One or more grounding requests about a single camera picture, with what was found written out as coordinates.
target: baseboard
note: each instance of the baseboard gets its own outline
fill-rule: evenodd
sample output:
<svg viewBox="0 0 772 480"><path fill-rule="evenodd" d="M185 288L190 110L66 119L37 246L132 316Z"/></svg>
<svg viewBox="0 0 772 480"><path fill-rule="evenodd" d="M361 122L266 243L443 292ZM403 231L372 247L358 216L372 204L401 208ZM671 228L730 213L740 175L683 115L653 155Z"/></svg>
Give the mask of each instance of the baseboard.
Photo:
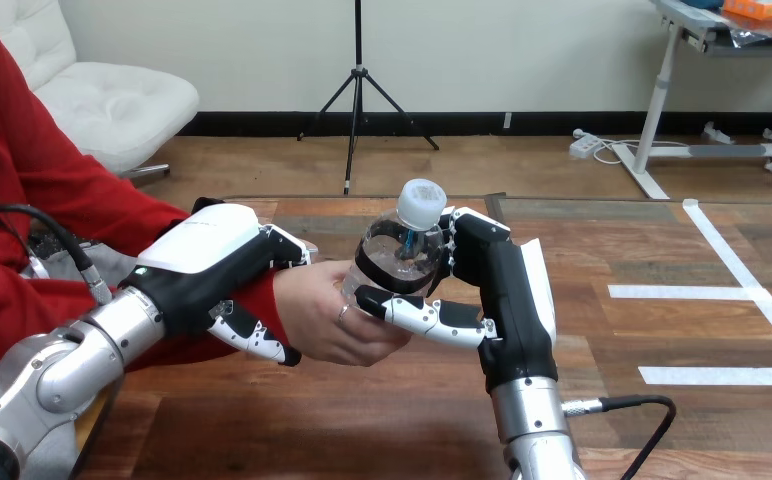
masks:
<svg viewBox="0 0 772 480"><path fill-rule="evenodd" d="M431 136L571 135L576 128L596 135L638 136L645 112L514 112L504 128L502 112L413 113L415 123ZM309 112L200 112L179 135L206 137L296 137L312 122ZM713 121L729 135L760 135L772 128L772 113L666 112L662 135L698 135ZM360 133L366 136L411 135L400 115L366 113ZM347 136L350 113L327 113L313 136Z"/></svg>

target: power strip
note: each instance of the power strip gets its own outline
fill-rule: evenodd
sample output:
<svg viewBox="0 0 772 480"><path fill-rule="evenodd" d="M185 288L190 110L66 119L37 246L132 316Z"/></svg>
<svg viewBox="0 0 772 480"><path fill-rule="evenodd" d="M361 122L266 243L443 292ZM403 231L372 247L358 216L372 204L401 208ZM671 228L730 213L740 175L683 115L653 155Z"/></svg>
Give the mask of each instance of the power strip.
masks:
<svg viewBox="0 0 772 480"><path fill-rule="evenodd" d="M569 147L569 154L577 158L591 157L603 143L595 135L587 133Z"/></svg>

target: person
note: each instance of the person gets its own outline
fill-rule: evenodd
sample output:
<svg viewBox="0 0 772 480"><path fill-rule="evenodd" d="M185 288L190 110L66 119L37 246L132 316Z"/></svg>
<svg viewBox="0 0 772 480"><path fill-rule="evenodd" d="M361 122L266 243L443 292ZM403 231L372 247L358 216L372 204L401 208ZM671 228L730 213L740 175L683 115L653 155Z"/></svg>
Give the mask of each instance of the person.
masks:
<svg viewBox="0 0 772 480"><path fill-rule="evenodd" d="M128 257L188 216L82 155L30 92L0 41L0 204L17 203L35 206L73 233ZM82 282L35 278L24 244L29 231L30 219L24 215L0 215L0 359L19 340L50 332L94 306ZM123 259L114 263L123 265ZM236 292L234 300L306 357L370 366L405 345L409 336L346 308L334 283L349 266L324 262L269 272ZM232 352L209 335L171 338L132 367L200 362ZM57 477L47 473L40 478Z"/></svg>

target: black tripod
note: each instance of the black tripod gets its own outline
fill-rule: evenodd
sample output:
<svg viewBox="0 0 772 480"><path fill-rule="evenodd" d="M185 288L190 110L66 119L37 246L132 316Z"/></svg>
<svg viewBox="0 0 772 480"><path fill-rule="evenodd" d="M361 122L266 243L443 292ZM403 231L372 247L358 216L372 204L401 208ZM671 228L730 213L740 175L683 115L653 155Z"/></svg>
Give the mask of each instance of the black tripod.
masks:
<svg viewBox="0 0 772 480"><path fill-rule="evenodd" d="M421 127L415 124L412 117L405 112L400 105L395 103L394 100L392 100L392 97L389 96L388 93L386 93L385 90L383 90L380 85L377 84L377 82L374 81L373 78L371 78L371 75L368 74L368 69L362 66L362 15L360 13L361 10L361 0L356 0L354 4L355 12L356 12L356 37L357 37L357 66L353 70L351 70L351 75L348 77L347 80L345 80L345 83L342 84L341 87L339 87L339 90L336 92L335 95L330 99L329 102L327 102L327 105L324 106L324 108L321 109L320 112L315 114L315 118L313 119L312 123L310 124L309 128L306 129L306 131L302 132L300 135L298 135L298 141L304 139L304 137L309 136L314 130L315 127L318 126L318 121L321 120L321 116L324 114L324 112L327 111L328 108L330 108L331 105L333 105L333 102L336 101L337 98L339 98L339 95L342 94L342 92L345 91L346 88L348 88L348 85L351 84L351 81L353 80L355 82L354 84L354 114L353 114L353 123L351 123L351 138L348 141L348 166L345 169L345 195L348 194L348 192L351 189L351 163L354 161L354 150L357 146L357 126L361 123L362 120L362 80L366 79L369 83L378 91L381 95L383 95L383 98L385 98L389 103L392 104L393 107L395 107L395 110L398 111L398 113L401 115L401 117L404 119L405 122L410 126L410 128L419 136L424 137L425 140L427 140L428 143L430 143L431 146L433 146L434 150L439 150L439 145L436 145L436 142L433 141L430 137L428 137L424 131L421 130Z"/></svg>

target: red sweater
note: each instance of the red sweater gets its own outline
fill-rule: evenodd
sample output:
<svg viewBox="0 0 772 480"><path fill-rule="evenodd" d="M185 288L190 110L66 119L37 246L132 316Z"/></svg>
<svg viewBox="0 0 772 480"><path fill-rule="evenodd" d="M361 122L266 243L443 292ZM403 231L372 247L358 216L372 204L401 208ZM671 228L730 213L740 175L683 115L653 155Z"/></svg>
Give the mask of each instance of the red sweater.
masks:
<svg viewBox="0 0 772 480"><path fill-rule="evenodd" d="M15 61L0 42L0 204L30 204L82 237L99 240L136 256L173 220L187 214L137 191L83 156L59 130L27 87ZM30 219L3 215L23 238ZM19 340L50 332L94 306L82 283L24 280L28 264L18 241L0 228L0 358ZM272 275L236 296L285 343L274 305ZM191 363L232 350L208 335L161 342L132 368Z"/></svg>

